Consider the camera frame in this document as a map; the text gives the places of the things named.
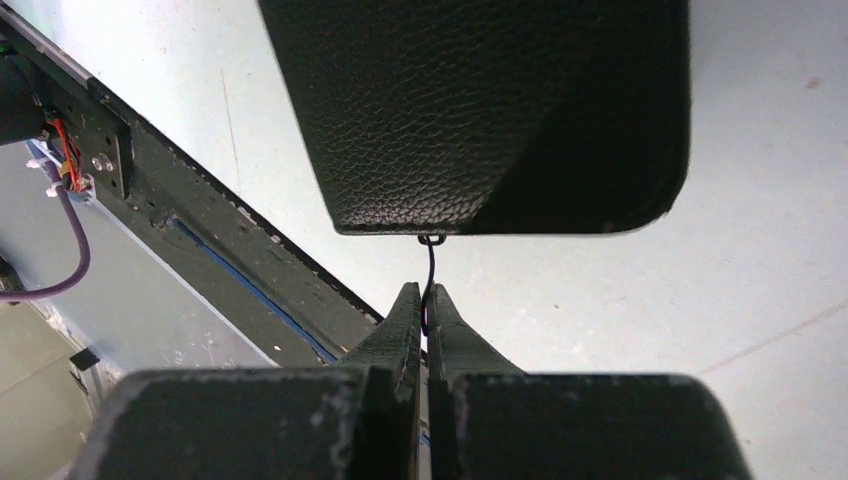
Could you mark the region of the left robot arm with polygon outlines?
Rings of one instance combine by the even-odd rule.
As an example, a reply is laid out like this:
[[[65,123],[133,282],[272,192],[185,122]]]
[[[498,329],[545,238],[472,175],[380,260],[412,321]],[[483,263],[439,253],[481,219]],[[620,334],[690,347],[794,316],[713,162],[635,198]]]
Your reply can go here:
[[[364,338],[344,350],[331,326],[364,326],[348,298],[285,237],[147,120],[93,80],[76,82],[23,39],[1,44],[1,140],[47,142],[40,168],[78,254],[66,278],[3,293],[36,302],[79,285],[96,263],[73,197],[98,199],[228,321],[262,321],[265,351],[284,332],[306,368],[241,368],[210,355],[127,374],[100,406],[72,479],[412,479],[417,475],[419,336],[379,362]]]

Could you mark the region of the black zip tool case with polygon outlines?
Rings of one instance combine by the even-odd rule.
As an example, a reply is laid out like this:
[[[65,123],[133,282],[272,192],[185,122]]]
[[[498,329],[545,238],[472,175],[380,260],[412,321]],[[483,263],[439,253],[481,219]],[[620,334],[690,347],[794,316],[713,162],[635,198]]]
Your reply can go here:
[[[342,235],[608,235],[690,158],[686,1],[263,1]]]

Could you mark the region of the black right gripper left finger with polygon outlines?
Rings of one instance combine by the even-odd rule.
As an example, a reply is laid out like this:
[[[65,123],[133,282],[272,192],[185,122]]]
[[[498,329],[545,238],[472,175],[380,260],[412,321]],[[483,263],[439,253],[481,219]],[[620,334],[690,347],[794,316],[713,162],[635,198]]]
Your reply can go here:
[[[146,370],[102,404],[73,479],[414,479],[420,291],[332,366]]]

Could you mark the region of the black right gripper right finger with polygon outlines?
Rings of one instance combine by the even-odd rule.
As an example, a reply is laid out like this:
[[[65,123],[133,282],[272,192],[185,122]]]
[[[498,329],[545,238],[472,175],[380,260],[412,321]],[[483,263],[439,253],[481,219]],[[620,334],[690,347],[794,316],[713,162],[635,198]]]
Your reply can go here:
[[[427,303],[437,479],[748,479],[721,402],[680,374],[530,374]]]

